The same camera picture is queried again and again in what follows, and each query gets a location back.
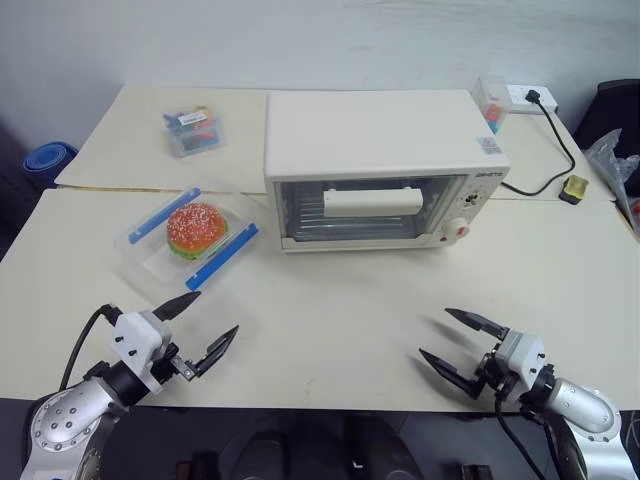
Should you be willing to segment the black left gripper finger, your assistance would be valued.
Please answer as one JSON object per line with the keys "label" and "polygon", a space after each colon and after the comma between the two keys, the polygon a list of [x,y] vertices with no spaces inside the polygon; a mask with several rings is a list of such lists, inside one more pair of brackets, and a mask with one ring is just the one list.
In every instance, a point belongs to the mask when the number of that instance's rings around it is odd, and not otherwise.
{"label": "black left gripper finger", "polygon": [[238,330],[239,326],[234,326],[207,347],[205,355],[193,366],[194,373],[197,377],[203,376],[225,355],[235,339]]}
{"label": "black left gripper finger", "polygon": [[195,302],[200,295],[200,291],[189,291],[164,302],[156,307],[152,313],[162,322],[173,320]]}

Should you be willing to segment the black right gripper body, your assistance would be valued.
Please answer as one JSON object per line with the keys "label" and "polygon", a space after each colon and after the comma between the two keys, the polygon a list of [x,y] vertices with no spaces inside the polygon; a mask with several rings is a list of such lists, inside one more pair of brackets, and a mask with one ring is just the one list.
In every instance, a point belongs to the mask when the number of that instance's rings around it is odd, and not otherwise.
{"label": "black right gripper body", "polygon": [[523,393],[519,374],[511,370],[507,360],[499,355],[498,346],[483,356],[475,375],[471,389],[474,400],[479,398],[485,386],[491,387],[497,398],[503,401],[518,401]]}

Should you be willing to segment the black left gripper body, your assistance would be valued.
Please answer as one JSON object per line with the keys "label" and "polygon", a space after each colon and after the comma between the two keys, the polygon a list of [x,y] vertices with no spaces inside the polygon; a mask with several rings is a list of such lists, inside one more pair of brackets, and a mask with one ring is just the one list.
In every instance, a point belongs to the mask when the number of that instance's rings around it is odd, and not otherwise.
{"label": "black left gripper body", "polygon": [[190,382],[197,377],[197,371],[191,361],[184,360],[179,355],[179,347],[171,342],[164,355],[153,362],[151,375],[160,385],[164,385],[175,375]]}

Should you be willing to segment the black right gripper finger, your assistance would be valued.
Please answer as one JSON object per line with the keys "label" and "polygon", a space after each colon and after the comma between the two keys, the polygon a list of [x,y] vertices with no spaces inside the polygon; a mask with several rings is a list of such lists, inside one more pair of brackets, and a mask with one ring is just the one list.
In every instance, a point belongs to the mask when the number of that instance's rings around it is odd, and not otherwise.
{"label": "black right gripper finger", "polygon": [[426,362],[445,380],[462,390],[472,399],[477,399],[485,387],[485,378],[480,375],[473,379],[465,378],[445,360],[420,348],[420,354]]}
{"label": "black right gripper finger", "polygon": [[501,326],[476,313],[457,308],[445,308],[444,311],[467,327],[485,332],[498,340],[503,340],[509,332],[508,327]]}

